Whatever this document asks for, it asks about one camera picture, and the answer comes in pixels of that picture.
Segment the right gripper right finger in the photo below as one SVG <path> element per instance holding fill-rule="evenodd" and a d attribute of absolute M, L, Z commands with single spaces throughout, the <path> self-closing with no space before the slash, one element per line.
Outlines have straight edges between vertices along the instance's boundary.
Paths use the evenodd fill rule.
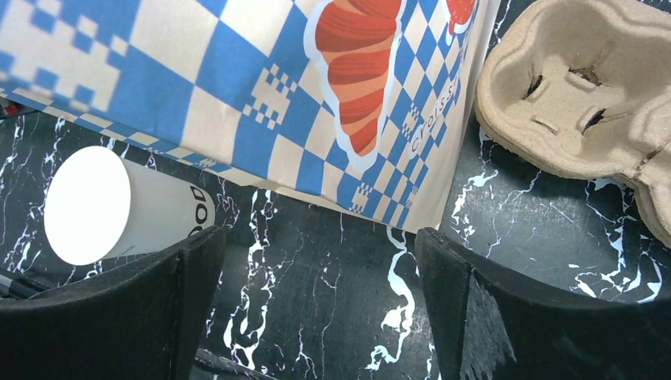
<path fill-rule="evenodd" d="M 553 287 L 432 228 L 415 254 L 444 379 L 667 379 L 670 301 Z"/>

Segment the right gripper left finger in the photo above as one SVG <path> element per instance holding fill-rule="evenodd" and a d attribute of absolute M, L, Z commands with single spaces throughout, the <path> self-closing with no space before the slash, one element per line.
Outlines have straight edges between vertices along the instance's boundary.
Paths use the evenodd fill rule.
<path fill-rule="evenodd" d="M 186 379 L 226 255 L 208 228 L 94 277 L 1 303 L 4 379 Z"/>

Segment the blue checkered paper bag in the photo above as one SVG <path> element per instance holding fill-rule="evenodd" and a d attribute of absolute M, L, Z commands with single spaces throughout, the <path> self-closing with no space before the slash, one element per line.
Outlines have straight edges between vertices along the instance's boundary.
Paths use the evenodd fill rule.
<path fill-rule="evenodd" d="M 4 1 L 1 95 L 408 232 L 439 226 L 496 1 Z"/>

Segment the brown pulp cup carrier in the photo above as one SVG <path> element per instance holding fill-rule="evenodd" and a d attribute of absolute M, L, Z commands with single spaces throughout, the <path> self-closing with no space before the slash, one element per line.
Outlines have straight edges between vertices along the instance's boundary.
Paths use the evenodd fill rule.
<path fill-rule="evenodd" d="M 559 177 L 612 177 L 670 243 L 670 14 L 639 1 L 536 1 L 491 50 L 476 117 Z"/>

